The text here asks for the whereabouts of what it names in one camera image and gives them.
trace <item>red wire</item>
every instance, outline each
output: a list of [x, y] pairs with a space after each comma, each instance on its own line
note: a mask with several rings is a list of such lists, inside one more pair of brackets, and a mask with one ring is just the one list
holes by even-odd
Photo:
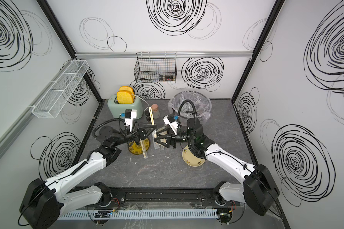
[[233, 201], [233, 203], [234, 203], [234, 209], [237, 209], [237, 207], [236, 207], [236, 202], [234, 202], [234, 200], [231, 200], [231, 204], [232, 204], [232, 201]]
[[114, 200], [117, 200], [118, 207], [120, 207], [120, 202], [118, 201], [118, 199], [117, 199], [117, 198], [114, 198]]

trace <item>plastic bag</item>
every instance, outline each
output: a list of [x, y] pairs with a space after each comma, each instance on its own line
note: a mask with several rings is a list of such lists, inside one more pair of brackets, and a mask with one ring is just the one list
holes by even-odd
[[[203, 125], [205, 124], [211, 115], [212, 110], [212, 103], [210, 99], [205, 97], [205, 95], [192, 91], [187, 90], [176, 94], [173, 98], [170, 99], [168, 102], [168, 111], [173, 113], [174, 115], [178, 114], [178, 109], [182, 102], [186, 99], [191, 100], [196, 108], [197, 111], [197, 118], [199, 119], [200, 123]], [[186, 122], [189, 118], [193, 118], [193, 108], [190, 103], [185, 103], [181, 109], [180, 113], [180, 122], [182, 126], [186, 126]]]

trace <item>bread slice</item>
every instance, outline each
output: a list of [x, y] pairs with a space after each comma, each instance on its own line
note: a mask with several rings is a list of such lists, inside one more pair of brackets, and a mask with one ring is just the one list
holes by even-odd
[[120, 104], [131, 104], [134, 103], [134, 99], [132, 95], [127, 90], [121, 90], [117, 93], [117, 101]]
[[120, 87], [119, 90], [127, 90], [129, 91], [131, 94], [134, 94], [134, 90], [131, 88], [131, 87], [128, 87], [128, 86], [122, 86]]

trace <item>white wire basket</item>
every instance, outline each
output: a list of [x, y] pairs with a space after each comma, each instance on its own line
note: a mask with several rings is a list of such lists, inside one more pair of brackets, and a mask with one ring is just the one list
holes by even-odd
[[32, 114], [38, 118], [56, 118], [88, 69], [87, 61], [73, 60], [32, 109]]

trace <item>black wire basket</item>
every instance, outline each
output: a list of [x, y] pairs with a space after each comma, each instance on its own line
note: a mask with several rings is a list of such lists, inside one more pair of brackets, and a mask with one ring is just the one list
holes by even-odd
[[138, 52], [134, 68], [136, 82], [176, 83], [174, 52]]

